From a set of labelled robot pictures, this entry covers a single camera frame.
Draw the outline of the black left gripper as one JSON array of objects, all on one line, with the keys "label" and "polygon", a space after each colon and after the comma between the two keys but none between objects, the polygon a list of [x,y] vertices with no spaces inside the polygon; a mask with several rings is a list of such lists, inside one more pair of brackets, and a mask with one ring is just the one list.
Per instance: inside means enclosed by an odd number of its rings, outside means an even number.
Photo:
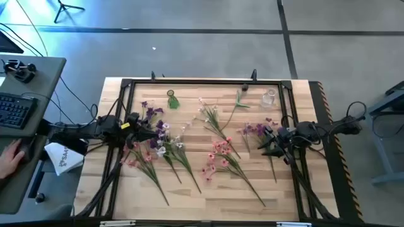
[{"label": "black left gripper", "polygon": [[123,134],[125,137],[124,144],[127,148],[134,148],[135,143],[140,143],[147,140],[157,139],[157,132],[141,127],[139,124],[139,113],[132,112],[123,124]]}]

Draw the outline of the dark purple flower bunch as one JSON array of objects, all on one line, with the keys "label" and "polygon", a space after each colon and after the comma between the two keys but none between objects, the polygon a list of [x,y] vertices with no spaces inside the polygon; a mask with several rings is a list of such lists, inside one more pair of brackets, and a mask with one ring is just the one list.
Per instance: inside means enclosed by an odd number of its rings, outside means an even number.
[{"label": "dark purple flower bunch", "polygon": [[152,124],[156,121],[157,117],[164,114],[164,110],[163,108],[154,108],[152,106],[149,106],[147,101],[141,102],[141,107],[141,124],[151,129]]},{"label": "dark purple flower bunch", "polygon": [[170,125],[168,123],[159,120],[155,125],[155,132],[157,133],[157,138],[150,141],[150,148],[155,150],[156,155],[159,158],[163,158],[165,162],[170,166],[174,175],[178,179],[179,183],[182,183],[179,178],[174,164],[171,158],[172,155],[172,141],[170,139]]}]

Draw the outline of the magenta flower bunch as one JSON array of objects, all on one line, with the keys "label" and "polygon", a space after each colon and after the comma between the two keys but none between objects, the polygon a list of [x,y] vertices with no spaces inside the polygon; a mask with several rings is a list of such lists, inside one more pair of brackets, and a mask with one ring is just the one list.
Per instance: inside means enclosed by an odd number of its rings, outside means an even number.
[{"label": "magenta flower bunch", "polygon": [[267,141],[266,129],[271,129],[271,126],[277,126],[278,123],[274,122],[272,118],[266,117],[265,123],[258,123],[252,125],[250,122],[246,122],[244,127],[239,131],[242,136],[242,140],[247,149],[247,152],[251,154],[253,149],[251,141],[255,142],[258,147],[265,145]]}]

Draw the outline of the pink flower bunch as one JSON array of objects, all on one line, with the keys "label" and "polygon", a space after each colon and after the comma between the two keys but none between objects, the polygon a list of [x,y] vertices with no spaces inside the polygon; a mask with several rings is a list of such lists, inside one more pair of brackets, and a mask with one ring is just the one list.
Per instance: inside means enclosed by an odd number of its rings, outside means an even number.
[{"label": "pink flower bunch", "polygon": [[153,164],[153,156],[147,150],[142,150],[141,143],[133,142],[131,146],[125,145],[123,149],[123,157],[120,162],[131,168],[137,168],[143,174],[150,178],[150,180],[157,186],[166,205],[169,206],[167,197],[164,194],[162,186],[157,177],[157,172]]},{"label": "pink flower bunch", "polygon": [[256,192],[234,155],[237,155],[237,153],[232,148],[231,137],[226,137],[223,141],[212,142],[212,151],[208,153],[206,166],[202,169],[206,181],[212,181],[216,173],[228,173],[241,178],[265,207],[264,201]]}]

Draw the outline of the white flower bunch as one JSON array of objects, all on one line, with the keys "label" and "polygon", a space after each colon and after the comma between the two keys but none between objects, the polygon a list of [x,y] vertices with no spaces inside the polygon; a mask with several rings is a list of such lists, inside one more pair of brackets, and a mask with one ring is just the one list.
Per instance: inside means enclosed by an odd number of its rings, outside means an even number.
[{"label": "white flower bunch", "polygon": [[186,169],[188,174],[191,176],[198,192],[201,193],[201,189],[193,174],[191,164],[186,156],[185,145],[182,141],[182,136],[172,137],[170,135],[170,139],[172,141],[172,155],[171,155],[172,161],[177,161]]},{"label": "white flower bunch", "polygon": [[230,146],[231,150],[237,155],[237,157],[241,158],[238,152],[234,149],[233,145],[231,144],[231,138],[227,137],[223,133],[224,128],[226,128],[227,125],[229,124],[234,114],[234,111],[239,106],[239,104],[236,103],[234,105],[233,111],[230,114],[229,119],[227,120],[225,125],[221,126],[218,118],[217,105],[214,104],[214,106],[210,107],[209,104],[205,103],[201,97],[198,98],[198,101],[201,104],[201,106],[198,109],[199,114],[198,116],[195,117],[195,119],[209,124],[209,127],[205,127],[205,129],[208,129],[209,131],[216,134],[218,137],[222,138],[227,143],[227,145]]}]

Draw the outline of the clear glass vase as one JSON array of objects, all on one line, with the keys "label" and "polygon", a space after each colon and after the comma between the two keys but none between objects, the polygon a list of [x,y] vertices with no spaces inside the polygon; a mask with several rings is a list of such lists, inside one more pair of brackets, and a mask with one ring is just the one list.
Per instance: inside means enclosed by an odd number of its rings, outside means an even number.
[{"label": "clear glass vase", "polygon": [[275,101],[276,90],[268,89],[261,98],[262,107],[271,107]]}]

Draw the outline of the green leaf stem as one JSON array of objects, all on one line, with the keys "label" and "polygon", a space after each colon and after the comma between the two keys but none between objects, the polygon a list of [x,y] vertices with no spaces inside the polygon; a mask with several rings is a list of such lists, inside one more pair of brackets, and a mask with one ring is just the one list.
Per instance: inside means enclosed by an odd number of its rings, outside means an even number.
[{"label": "green leaf stem", "polygon": [[230,121],[232,120],[232,117],[233,117],[233,115],[234,115],[234,113],[235,113],[235,111],[236,111],[237,108],[250,108],[249,105],[246,105],[246,104],[241,103],[241,99],[242,99],[242,91],[241,91],[241,90],[237,90],[237,91],[236,91],[236,96],[235,96],[234,107],[233,107],[233,109],[232,109],[232,111],[231,111],[230,116],[229,116],[228,119],[225,121],[225,123],[222,123],[221,121],[219,122],[219,123],[220,123],[220,124],[219,124],[219,129],[220,129],[221,131],[223,131],[224,128],[226,128],[226,127],[229,125],[229,123],[230,123]]}]

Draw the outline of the dark desk leg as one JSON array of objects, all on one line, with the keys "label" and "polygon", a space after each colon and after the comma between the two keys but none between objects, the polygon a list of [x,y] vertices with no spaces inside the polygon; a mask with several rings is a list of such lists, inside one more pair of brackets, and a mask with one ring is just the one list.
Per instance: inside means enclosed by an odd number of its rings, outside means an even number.
[{"label": "dark desk leg", "polygon": [[40,160],[38,165],[37,165],[37,170],[35,172],[35,175],[33,177],[32,185],[30,187],[29,193],[28,193],[28,198],[29,199],[34,199],[36,198],[40,184],[42,182],[42,179],[44,177],[44,161]]}]

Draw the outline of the black computer mouse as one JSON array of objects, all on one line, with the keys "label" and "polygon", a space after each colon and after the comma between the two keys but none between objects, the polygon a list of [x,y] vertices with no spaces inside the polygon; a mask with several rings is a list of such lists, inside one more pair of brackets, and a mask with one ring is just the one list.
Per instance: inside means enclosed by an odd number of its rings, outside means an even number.
[{"label": "black computer mouse", "polygon": [[33,158],[34,153],[34,137],[23,137],[21,143],[18,146],[19,151],[23,151],[25,154],[20,160],[21,163],[28,163]]}]

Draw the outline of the grey desk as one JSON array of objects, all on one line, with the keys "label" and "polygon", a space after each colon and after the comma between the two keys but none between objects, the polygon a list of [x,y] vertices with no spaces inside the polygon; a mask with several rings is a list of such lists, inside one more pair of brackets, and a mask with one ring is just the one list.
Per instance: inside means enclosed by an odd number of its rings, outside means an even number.
[{"label": "grey desk", "polygon": [[35,76],[28,83],[18,81],[7,75],[0,84],[0,93],[16,96],[29,96],[37,100],[37,106],[28,114],[28,120],[22,129],[0,126],[0,152],[12,140],[30,138],[33,144],[26,154],[27,161],[22,161],[14,174],[0,184],[0,214],[15,214],[21,207],[28,185],[33,177],[39,158],[45,146],[46,137],[36,135],[44,118],[56,85],[66,65],[63,57],[35,57],[26,55],[0,55],[0,59],[19,60],[24,64],[32,63],[36,67]]}]

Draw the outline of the black keyboard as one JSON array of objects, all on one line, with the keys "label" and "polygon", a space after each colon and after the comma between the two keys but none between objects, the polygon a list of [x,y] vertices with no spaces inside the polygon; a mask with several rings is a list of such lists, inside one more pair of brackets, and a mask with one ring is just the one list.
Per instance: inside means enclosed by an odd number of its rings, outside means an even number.
[{"label": "black keyboard", "polygon": [[0,92],[0,127],[24,129],[37,102],[34,97]]}]

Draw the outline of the person's hand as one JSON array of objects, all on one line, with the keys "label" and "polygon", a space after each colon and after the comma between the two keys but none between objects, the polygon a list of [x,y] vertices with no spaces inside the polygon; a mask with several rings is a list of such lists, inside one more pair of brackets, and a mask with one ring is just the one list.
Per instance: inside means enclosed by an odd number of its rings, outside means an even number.
[{"label": "person's hand", "polygon": [[25,156],[24,150],[20,150],[21,139],[12,141],[0,155],[0,180],[5,179],[15,172],[19,162]]}]

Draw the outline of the black tripod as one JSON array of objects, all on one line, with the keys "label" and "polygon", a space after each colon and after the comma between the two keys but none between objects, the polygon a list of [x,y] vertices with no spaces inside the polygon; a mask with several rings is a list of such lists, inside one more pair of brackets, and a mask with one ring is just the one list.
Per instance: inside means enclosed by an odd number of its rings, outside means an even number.
[{"label": "black tripod", "polygon": [[68,5],[68,4],[64,4],[61,0],[57,0],[57,2],[59,3],[59,9],[56,13],[56,16],[54,18],[54,23],[58,22],[59,16],[62,12],[67,11],[68,9],[78,9],[78,10],[82,10],[84,11],[85,8],[79,7],[79,6],[73,6],[73,5]]}]

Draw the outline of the black monitor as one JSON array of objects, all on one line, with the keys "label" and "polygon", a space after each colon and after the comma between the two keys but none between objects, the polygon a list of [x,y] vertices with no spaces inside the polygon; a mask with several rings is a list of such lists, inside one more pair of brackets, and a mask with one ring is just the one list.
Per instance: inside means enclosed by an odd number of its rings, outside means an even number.
[{"label": "black monitor", "polygon": [[0,31],[0,52],[22,54],[24,51]]}]

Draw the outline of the white metal bracket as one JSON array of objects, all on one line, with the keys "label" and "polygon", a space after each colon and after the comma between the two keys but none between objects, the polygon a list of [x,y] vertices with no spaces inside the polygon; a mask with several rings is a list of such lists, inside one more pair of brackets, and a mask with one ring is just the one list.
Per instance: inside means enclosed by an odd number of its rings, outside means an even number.
[{"label": "white metal bracket", "polygon": [[276,227],[312,227],[312,224],[304,223],[304,222],[279,221],[279,222],[276,222]]},{"label": "white metal bracket", "polygon": [[99,227],[131,227],[136,226],[136,221],[132,220],[113,220],[101,221]]}]

